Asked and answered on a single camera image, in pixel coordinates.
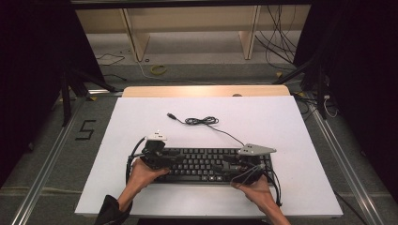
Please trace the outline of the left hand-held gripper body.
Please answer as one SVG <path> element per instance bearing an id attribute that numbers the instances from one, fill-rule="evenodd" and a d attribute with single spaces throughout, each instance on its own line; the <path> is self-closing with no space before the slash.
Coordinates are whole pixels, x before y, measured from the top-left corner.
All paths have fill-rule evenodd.
<path id="1" fill-rule="evenodd" d="M 166 156 L 163 154 L 165 141 L 167 138 L 159 131 L 145 136 L 145 147 L 142 150 L 140 159 L 152 170 L 168 168 L 169 164 Z"/>

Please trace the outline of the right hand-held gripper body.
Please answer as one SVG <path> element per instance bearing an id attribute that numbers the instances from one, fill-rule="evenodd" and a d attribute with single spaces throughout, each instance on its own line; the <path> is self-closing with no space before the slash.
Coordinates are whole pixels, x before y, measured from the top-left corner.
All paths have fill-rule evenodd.
<path id="1" fill-rule="evenodd" d="M 273 182 L 274 171 L 272 167 L 272 153 L 277 150 L 253 143 L 247 143 L 237 151 L 233 162 L 236 164 L 232 170 L 231 181 L 242 185 L 250 185 L 264 175 Z"/>

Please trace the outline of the black keyboard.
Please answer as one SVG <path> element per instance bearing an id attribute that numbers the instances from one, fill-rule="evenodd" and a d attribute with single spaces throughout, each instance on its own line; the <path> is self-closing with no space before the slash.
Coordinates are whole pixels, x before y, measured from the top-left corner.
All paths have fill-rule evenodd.
<path id="1" fill-rule="evenodd" d="M 214 166 L 223 166 L 233 170 L 235 163 L 228 163 L 224 155 L 236 155 L 238 148 L 166 148 L 179 150 L 184 157 L 171 167 L 170 172 L 158 177 L 155 182 L 160 184 L 194 184 L 194 185 L 224 185 L 229 184 L 231 174 L 214 172 Z"/>

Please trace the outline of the person's left hand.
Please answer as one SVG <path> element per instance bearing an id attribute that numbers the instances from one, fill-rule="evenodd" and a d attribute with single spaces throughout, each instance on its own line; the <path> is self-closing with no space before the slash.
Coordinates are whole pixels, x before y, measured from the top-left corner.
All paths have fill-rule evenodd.
<path id="1" fill-rule="evenodd" d="M 141 159 L 136 159 L 132 164 L 132 170 L 128 186 L 133 189 L 142 189 L 147 187 L 156 178 L 169 172 L 168 168 L 152 170 Z"/>

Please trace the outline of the person's right hand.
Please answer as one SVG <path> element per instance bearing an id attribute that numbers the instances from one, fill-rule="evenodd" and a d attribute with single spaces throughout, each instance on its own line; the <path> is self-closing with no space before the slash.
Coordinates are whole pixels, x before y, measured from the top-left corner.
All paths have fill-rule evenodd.
<path id="1" fill-rule="evenodd" d="M 273 197 L 268 186 L 268 180 L 264 175 L 251 185 L 232 183 L 231 186 L 235 189 L 241 190 L 250 201 L 257 205 L 273 202 Z"/>

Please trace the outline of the person's black sleeve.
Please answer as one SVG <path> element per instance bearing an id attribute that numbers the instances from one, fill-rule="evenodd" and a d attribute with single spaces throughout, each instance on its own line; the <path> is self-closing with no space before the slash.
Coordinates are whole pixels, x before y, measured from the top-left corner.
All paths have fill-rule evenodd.
<path id="1" fill-rule="evenodd" d="M 122 225 L 130 216 L 131 208 L 132 203 L 125 211 L 121 211 L 117 199 L 106 195 L 94 225 Z"/>

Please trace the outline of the black metal stand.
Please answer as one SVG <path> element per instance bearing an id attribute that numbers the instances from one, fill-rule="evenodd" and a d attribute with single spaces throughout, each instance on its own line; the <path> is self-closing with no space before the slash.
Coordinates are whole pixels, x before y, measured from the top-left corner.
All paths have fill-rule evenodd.
<path id="1" fill-rule="evenodd" d="M 324 106 L 325 97 L 325 75 L 321 68 L 322 54 L 316 52 L 307 62 L 288 73 L 274 84 L 283 84 L 303 73 L 304 78 L 300 85 L 306 91 L 310 88 L 316 87 L 316 108 L 323 119 L 327 118 L 326 109 Z"/>
<path id="2" fill-rule="evenodd" d="M 102 87 L 111 93 L 122 92 L 122 89 L 111 86 L 104 80 L 96 78 L 94 75 L 90 75 L 73 66 L 65 66 L 63 73 L 60 75 L 60 81 L 64 112 L 63 127 L 69 122 L 72 116 L 69 94 L 70 88 L 77 97 L 83 98 L 87 97 L 89 94 L 88 89 L 84 84 L 85 81 L 89 81 L 90 83 Z"/>

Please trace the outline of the black curtain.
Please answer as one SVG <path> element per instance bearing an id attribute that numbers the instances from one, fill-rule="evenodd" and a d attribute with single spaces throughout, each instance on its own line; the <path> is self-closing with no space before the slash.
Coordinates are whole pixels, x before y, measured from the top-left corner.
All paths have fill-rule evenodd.
<path id="1" fill-rule="evenodd" d="M 36 138 L 70 68 L 103 79 L 71 0 L 0 0 L 0 187 Z"/>
<path id="2" fill-rule="evenodd" d="M 322 69 L 361 150 L 398 203 L 398 0 L 310 1 L 294 63 L 310 59 L 346 9 Z"/>

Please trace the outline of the aluminium floor rail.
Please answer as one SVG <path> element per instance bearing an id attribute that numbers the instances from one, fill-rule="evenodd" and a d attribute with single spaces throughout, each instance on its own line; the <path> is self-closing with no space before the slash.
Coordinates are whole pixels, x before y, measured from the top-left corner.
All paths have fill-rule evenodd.
<path id="1" fill-rule="evenodd" d="M 321 100 L 318 100 L 319 106 L 311 106 L 311 109 L 314 109 L 314 119 L 318 126 L 320 127 L 326 141 L 329 145 L 329 148 L 334 155 L 339 167 L 344 175 L 347 184 L 350 186 L 350 189 L 355 196 L 360 209 L 366 218 L 366 222 L 368 225 L 385 225 L 381 214 L 377 211 L 376 205 L 368 194 L 365 186 L 360 181 L 360 178 L 354 171 L 354 167 L 349 162 L 347 156 L 344 153 L 344 149 L 338 142 L 335 134 L 333 133 L 329 123 L 323 116 L 320 114 L 322 110 L 324 110 L 324 106 Z"/>
<path id="2" fill-rule="evenodd" d="M 70 103 L 72 110 L 67 122 L 64 122 L 62 104 L 56 103 L 50 117 L 30 145 L 31 150 L 18 162 L 8 179 L 7 188 L 11 197 L 22 200 L 10 225 L 27 223 L 84 103 L 84 97 L 77 97 Z"/>

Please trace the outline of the beige wooden desk frame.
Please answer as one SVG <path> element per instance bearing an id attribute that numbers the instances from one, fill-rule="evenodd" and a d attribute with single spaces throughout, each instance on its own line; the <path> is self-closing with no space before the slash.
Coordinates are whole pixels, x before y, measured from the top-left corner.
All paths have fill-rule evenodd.
<path id="1" fill-rule="evenodd" d="M 309 5 L 294 3 L 275 6 L 153 7 L 78 9 L 77 16 L 87 34 L 125 34 L 133 59 L 141 61 L 152 33 L 219 32 L 239 34 L 243 57 L 252 58 L 254 33 L 304 27 Z"/>

